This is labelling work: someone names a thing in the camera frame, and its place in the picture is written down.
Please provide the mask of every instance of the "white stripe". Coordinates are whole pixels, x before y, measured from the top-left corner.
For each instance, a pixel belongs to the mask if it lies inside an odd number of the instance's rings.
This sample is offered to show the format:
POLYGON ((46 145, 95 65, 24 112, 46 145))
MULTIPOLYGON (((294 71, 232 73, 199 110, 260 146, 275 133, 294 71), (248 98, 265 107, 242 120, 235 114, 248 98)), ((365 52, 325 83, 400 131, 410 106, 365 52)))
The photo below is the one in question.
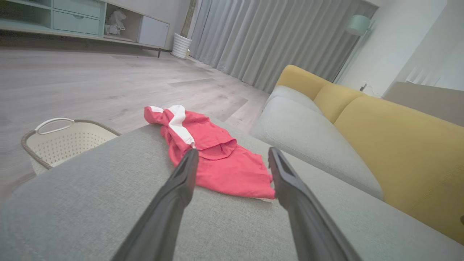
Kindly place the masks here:
POLYGON ((158 108, 155 106, 150 106, 152 112, 161 112, 163 113, 164 109, 163 108, 158 108))
POLYGON ((167 110, 170 110, 174 117, 169 122, 169 127, 186 143, 195 149, 195 140, 188 130, 182 126, 185 120, 185 108, 182 105, 173 105, 167 110))

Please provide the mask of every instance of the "red jacket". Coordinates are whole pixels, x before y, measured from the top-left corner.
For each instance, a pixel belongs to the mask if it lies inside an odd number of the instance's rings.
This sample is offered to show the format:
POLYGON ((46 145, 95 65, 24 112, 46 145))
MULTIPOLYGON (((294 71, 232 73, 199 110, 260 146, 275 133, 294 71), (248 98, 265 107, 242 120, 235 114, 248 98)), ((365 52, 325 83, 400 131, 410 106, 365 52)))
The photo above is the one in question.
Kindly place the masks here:
POLYGON ((234 196, 274 199, 272 176, 261 155, 238 145, 208 117, 174 105, 169 109, 147 106, 145 119, 163 125, 161 135, 169 145, 169 157, 175 166, 187 150, 198 150, 197 185, 234 196))

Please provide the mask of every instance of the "cabinet drawer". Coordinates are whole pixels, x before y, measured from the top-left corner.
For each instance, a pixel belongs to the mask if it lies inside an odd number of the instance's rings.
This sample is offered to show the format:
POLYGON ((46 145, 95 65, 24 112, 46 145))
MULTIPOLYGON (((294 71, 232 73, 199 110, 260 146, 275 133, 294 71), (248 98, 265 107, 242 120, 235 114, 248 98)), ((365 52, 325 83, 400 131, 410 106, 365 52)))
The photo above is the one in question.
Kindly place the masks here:
POLYGON ((75 14, 53 12, 53 29, 98 35, 100 20, 75 14))
POLYGON ((94 0, 54 0, 53 8, 99 18, 102 3, 94 0))

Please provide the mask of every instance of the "gray fabric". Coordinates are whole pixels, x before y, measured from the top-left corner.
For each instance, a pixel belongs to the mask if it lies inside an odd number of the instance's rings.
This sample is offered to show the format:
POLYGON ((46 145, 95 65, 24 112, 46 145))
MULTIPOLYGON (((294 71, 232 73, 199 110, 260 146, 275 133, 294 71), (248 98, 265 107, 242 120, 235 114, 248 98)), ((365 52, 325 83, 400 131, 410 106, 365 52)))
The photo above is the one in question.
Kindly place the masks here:
POLYGON ((296 91, 290 87, 279 85, 274 88, 272 91, 271 95, 267 99, 266 103, 264 104, 264 107, 269 103, 270 100, 272 100, 274 97, 284 97, 289 100, 292 100, 294 102, 297 102, 301 105, 306 106, 309 109, 312 109, 313 111, 324 115, 322 111, 317 107, 317 105, 311 100, 308 96, 302 94, 299 91, 296 91))
MULTIPOLYGON (((217 120, 267 162, 269 145, 217 120)), ((19 187, 0 209, 0 260, 109 260, 173 170, 159 126, 124 134, 19 187)), ((284 153, 363 260, 459 260, 464 247, 284 153)), ((197 187, 175 260, 295 260, 278 201, 197 187)))
POLYGON ((202 0, 190 55, 267 93, 290 64, 332 82, 359 38, 345 31, 351 17, 376 10, 361 0, 202 0))
POLYGON ((361 157, 321 114, 275 97, 251 130, 254 137, 379 199, 382 188, 361 157))

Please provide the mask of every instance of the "yellow cushion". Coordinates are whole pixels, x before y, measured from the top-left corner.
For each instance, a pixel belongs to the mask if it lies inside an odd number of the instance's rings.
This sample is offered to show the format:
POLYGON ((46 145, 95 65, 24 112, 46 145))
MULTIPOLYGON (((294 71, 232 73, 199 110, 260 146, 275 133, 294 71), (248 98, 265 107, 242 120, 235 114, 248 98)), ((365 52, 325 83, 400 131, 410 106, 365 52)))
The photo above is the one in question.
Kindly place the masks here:
POLYGON ((330 82, 294 65, 287 65, 280 74, 276 86, 283 85, 314 100, 317 93, 330 82))
POLYGON ((464 128, 362 96, 335 127, 379 181, 385 202, 464 244, 464 128))
POLYGON ((345 86, 327 84, 319 91, 314 103, 321 109, 324 116, 334 123, 351 101, 363 95, 365 94, 345 86))

